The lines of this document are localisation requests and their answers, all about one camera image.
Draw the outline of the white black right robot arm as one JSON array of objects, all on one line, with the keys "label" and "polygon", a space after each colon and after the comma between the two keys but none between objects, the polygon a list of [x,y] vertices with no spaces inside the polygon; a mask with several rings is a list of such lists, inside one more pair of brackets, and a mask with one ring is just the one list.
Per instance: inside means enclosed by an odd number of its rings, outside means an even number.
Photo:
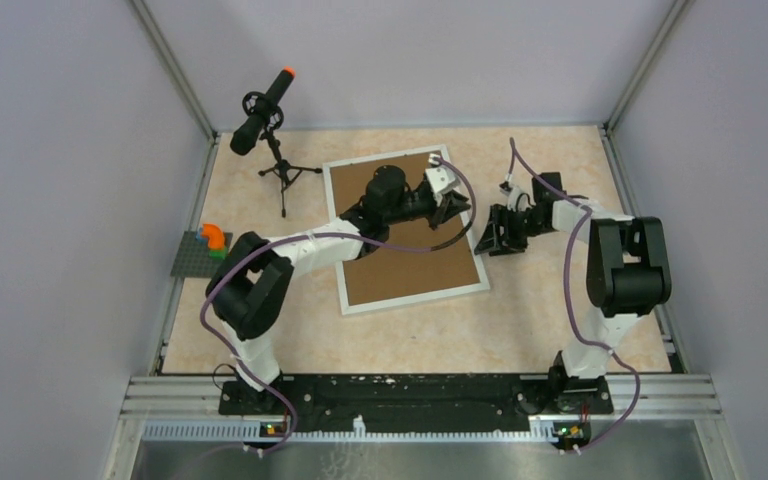
[{"label": "white black right robot arm", "polygon": [[475,254],[522,253],[532,237],[565,232],[562,282],[569,296],[573,249],[578,242],[587,247],[585,287],[591,309],[584,319],[570,320],[574,338],[556,356],[546,385],[549,404],[572,412],[597,390],[626,333],[671,295],[664,226],[657,217],[616,213],[594,199],[568,195],[557,172],[533,178],[530,192],[510,180],[499,189],[506,201],[491,206]]}]

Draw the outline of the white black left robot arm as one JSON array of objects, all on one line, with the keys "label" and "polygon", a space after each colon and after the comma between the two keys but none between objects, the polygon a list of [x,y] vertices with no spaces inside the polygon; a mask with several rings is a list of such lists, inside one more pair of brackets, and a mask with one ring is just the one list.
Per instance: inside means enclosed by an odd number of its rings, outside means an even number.
[{"label": "white black left robot arm", "polygon": [[281,373],[270,331],[293,279],[321,268],[362,259],[380,248],[393,249],[393,225],[424,220],[437,229],[473,209],[475,194],[454,165],[433,157],[422,180],[411,188],[404,171],[394,165],[377,168],[359,200],[323,226],[294,235],[263,238],[241,235],[205,290],[200,322],[209,312],[225,328],[209,331],[229,349],[238,378],[245,384],[243,401],[257,413],[279,404]]}]

